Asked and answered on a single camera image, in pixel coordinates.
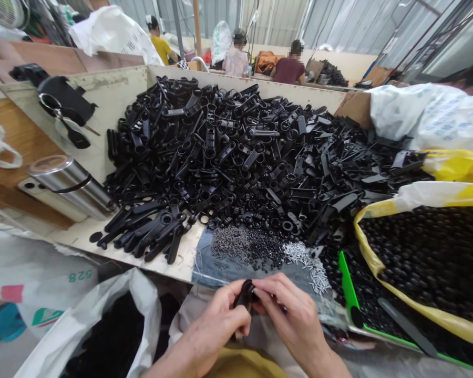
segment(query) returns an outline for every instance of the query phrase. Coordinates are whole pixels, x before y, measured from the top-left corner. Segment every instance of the red shirt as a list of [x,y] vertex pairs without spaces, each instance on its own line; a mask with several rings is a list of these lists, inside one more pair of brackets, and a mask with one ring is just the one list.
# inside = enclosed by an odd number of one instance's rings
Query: red shirt
[[305,73],[305,66],[296,58],[281,58],[275,69],[275,81],[294,84]]

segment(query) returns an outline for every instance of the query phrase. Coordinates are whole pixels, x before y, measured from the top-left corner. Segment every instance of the human hand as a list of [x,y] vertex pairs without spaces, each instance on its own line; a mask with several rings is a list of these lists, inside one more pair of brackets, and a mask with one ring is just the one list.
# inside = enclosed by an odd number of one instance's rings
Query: human hand
[[144,377],[204,376],[236,330],[237,334],[248,336],[251,315],[244,306],[232,308],[243,283],[244,280],[234,281],[217,290],[200,317]]
[[256,287],[254,293],[261,299],[253,304],[255,310],[260,314],[268,313],[285,346],[310,378],[350,376],[343,361],[327,345],[317,305],[310,295],[284,273],[252,280],[252,283]]

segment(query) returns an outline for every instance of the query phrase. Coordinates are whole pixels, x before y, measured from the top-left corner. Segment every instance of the stainless steel thermos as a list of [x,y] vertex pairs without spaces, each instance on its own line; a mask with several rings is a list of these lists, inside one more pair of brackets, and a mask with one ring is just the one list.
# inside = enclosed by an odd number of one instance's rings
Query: stainless steel thermos
[[71,156],[44,157],[30,165],[28,174],[91,218],[105,221],[115,213],[105,189]]

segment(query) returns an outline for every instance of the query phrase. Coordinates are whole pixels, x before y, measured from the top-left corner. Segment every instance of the pile of black plastic parts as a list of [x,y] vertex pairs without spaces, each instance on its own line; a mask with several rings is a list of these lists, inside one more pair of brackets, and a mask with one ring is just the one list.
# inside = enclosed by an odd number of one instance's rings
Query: pile of black plastic parts
[[238,92],[156,80],[107,133],[116,171],[106,187],[122,210],[102,248],[115,239],[146,261],[163,251],[171,264],[198,220],[338,248],[359,209],[434,179],[420,169],[424,155],[326,107],[262,99],[258,85]]

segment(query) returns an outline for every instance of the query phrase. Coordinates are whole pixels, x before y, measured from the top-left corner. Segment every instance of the orange bag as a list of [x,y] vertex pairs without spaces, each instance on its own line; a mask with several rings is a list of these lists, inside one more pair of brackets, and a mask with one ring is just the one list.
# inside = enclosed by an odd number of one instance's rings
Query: orange bag
[[277,62],[284,57],[285,55],[275,55],[271,51],[260,51],[256,58],[255,72],[258,74],[269,75],[277,65]]

